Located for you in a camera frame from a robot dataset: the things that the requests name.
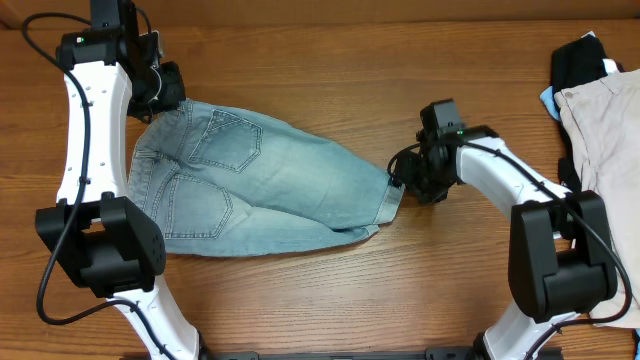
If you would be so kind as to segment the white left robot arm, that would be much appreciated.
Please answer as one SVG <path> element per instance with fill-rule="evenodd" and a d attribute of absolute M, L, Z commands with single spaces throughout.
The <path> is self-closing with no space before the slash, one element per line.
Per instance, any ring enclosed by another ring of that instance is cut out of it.
<path fill-rule="evenodd" d="M 65 34 L 49 61 L 63 72 L 69 104 L 56 203 L 35 216 L 49 266 L 91 290 L 101 308 L 118 309 L 148 358 L 209 358 L 164 279 L 163 235 L 126 180 L 126 121 L 147 123 L 178 107 L 178 66 L 163 61 L 159 33 L 131 0 L 92 1 L 84 29 Z"/>

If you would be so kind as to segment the light blue denim shorts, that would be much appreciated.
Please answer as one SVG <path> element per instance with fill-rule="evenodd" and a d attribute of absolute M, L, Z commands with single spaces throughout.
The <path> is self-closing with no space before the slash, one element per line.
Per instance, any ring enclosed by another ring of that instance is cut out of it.
<path fill-rule="evenodd" d="M 249 110 L 194 100 L 138 139 L 132 199 L 173 254 L 250 257 L 358 243 L 403 189 L 338 143 Z"/>

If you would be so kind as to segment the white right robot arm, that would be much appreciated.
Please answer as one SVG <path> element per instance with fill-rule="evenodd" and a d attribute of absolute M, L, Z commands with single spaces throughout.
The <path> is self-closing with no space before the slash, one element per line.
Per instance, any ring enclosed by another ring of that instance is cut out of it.
<path fill-rule="evenodd" d="M 480 191 L 510 222 L 508 283 L 502 317 L 470 346 L 429 348 L 428 359 L 560 359 L 545 343 L 611 299 L 623 276 L 612 251 L 604 201 L 572 192 L 535 172 L 490 127 L 468 127 L 453 100 L 420 112 L 415 144 L 387 170 L 422 204 L 443 201 L 456 184 Z"/>

